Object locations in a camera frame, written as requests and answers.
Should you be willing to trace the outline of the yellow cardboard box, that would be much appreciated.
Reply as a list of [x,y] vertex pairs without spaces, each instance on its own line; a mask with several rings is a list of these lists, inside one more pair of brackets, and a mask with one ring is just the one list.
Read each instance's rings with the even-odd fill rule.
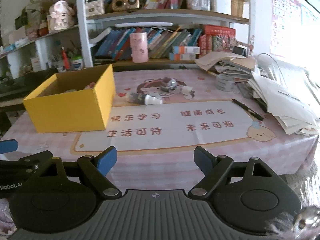
[[[95,82],[93,89],[84,89]],[[23,100],[39,133],[101,131],[107,126],[116,85],[112,65],[57,73]]]

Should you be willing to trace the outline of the orange blue box lower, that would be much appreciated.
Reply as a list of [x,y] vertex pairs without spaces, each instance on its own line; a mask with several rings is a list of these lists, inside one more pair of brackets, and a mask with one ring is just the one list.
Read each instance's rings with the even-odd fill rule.
[[196,60],[196,54],[169,54],[170,61],[194,61]]

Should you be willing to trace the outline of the red book set box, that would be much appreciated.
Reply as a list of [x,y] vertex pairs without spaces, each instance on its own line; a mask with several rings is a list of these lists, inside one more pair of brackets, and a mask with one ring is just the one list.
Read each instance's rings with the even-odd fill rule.
[[229,27],[224,27],[220,25],[203,25],[204,34],[207,36],[225,36],[225,37],[235,37],[236,30]]

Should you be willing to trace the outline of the orange blue box upper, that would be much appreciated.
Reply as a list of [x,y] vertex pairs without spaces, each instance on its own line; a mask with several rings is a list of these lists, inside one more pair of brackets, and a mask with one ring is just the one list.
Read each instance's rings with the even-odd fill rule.
[[173,46],[172,53],[174,53],[174,54],[199,54],[200,47],[198,47],[198,46]]

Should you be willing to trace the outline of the white green cup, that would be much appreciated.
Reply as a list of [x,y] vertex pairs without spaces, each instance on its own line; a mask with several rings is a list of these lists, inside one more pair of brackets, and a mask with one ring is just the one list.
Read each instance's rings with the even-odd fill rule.
[[84,61],[82,56],[75,56],[71,58],[71,65],[74,70],[79,70],[84,67]]

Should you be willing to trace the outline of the black white glue bottle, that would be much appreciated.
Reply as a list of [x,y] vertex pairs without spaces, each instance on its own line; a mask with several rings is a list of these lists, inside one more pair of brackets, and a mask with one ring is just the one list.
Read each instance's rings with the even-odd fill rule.
[[125,98],[127,102],[137,105],[161,105],[163,103],[162,99],[150,96],[149,94],[127,93]]

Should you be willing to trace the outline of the grey toy car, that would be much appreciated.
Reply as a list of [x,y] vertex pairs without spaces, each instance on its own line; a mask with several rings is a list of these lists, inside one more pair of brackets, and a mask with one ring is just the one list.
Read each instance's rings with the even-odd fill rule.
[[171,92],[178,87],[178,83],[175,79],[164,77],[161,81],[161,90],[164,92]]

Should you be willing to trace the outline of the pink plush pig toy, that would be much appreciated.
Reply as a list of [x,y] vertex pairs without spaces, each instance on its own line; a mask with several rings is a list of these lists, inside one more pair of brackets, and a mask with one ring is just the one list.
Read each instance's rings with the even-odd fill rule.
[[95,82],[91,82],[89,85],[86,85],[84,89],[93,89],[95,87]]

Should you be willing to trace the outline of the white bookshelf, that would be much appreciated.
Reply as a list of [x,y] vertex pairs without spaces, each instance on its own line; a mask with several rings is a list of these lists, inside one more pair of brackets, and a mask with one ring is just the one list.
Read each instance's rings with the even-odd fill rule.
[[98,31],[107,27],[115,27],[118,24],[124,23],[133,24],[144,22],[147,25],[155,26],[161,25],[162,22],[172,23],[173,25],[186,23],[221,23],[221,25],[227,27],[230,27],[232,23],[247,24],[248,41],[238,41],[238,44],[247,48],[248,50],[253,48],[253,36],[251,35],[253,22],[247,18],[236,17],[218,12],[188,9],[142,9],[132,12],[111,12],[108,14],[87,17],[85,12],[85,0],[76,0],[76,6],[78,10],[78,24],[82,57],[84,59],[85,67],[94,66],[91,48],[97,44],[97,42],[89,40],[88,28],[92,27],[92,29]]

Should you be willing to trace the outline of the pile of papers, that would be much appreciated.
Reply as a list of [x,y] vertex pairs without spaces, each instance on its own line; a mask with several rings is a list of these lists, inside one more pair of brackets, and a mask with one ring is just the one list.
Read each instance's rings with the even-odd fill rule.
[[258,64],[256,57],[245,58],[225,52],[210,52],[196,64],[209,71],[218,63],[232,64],[250,70],[247,83],[265,104],[286,134],[319,133],[319,85],[306,70],[291,66]]

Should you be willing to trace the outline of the alphabet wall poster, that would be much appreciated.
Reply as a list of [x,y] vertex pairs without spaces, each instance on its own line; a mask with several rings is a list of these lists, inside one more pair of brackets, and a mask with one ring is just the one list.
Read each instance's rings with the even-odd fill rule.
[[270,53],[288,57],[301,27],[302,9],[296,0],[272,0],[272,36]]

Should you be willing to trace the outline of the wooden retro speaker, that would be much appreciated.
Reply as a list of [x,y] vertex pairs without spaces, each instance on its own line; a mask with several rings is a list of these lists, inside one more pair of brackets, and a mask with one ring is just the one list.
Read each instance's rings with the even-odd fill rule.
[[140,7],[139,0],[112,0],[112,10],[119,11],[132,11]]

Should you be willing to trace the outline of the orange blue box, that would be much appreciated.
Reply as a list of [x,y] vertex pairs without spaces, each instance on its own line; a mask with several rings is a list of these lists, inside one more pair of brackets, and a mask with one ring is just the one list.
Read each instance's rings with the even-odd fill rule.
[[194,61],[196,60],[196,54],[169,54],[170,61]]
[[173,46],[172,53],[174,53],[174,54],[199,54],[200,47],[198,47],[198,46]]

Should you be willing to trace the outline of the floral plush doll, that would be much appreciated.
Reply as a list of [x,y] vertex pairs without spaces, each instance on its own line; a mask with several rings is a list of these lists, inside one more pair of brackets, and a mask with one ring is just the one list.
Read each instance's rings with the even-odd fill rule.
[[49,32],[65,30],[74,25],[74,10],[64,0],[57,1],[49,8],[47,15]]

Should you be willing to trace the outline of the black piano keyboard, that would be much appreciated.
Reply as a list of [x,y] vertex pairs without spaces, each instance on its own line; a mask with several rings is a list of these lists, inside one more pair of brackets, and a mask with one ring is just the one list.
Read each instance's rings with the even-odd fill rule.
[[25,110],[23,99],[56,73],[52,68],[1,83],[1,112]]

